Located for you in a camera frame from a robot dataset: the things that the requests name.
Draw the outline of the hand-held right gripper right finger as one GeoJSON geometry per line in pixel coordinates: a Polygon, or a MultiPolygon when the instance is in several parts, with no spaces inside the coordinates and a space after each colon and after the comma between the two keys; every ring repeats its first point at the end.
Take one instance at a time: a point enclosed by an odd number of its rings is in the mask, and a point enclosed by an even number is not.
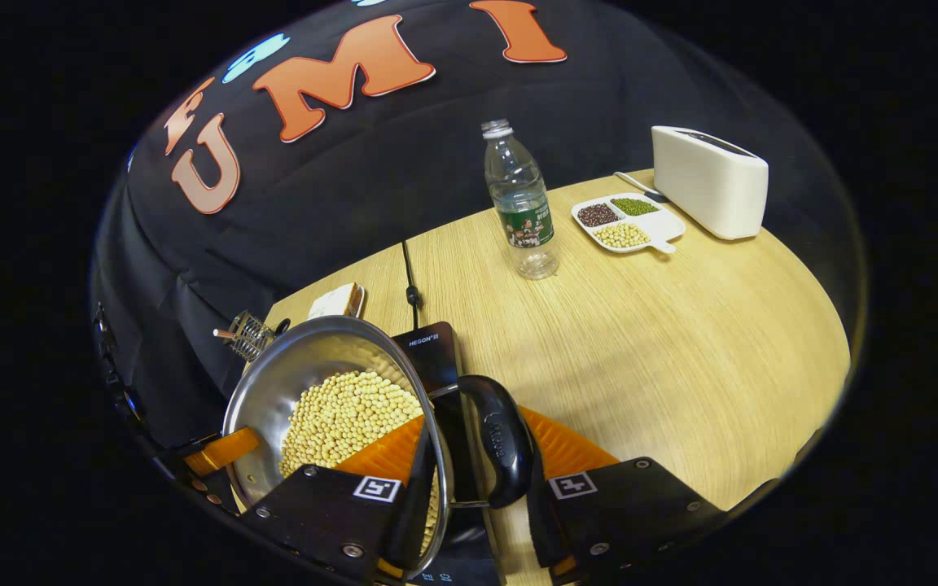
{"type": "Polygon", "coordinates": [[[619,460],[565,424],[522,408],[536,449],[526,493],[533,548],[555,584],[621,584],[726,523],[651,457],[619,460]]]}

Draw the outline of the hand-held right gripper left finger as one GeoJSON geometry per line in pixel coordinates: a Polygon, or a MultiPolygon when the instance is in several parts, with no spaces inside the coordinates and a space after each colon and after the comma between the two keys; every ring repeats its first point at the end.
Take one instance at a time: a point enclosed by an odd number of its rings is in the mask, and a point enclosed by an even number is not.
{"type": "Polygon", "coordinates": [[[436,458],[417,416],[336,468],[303,465],[239,516],[339,585],[402,585],[421,558],[436,458]]]}

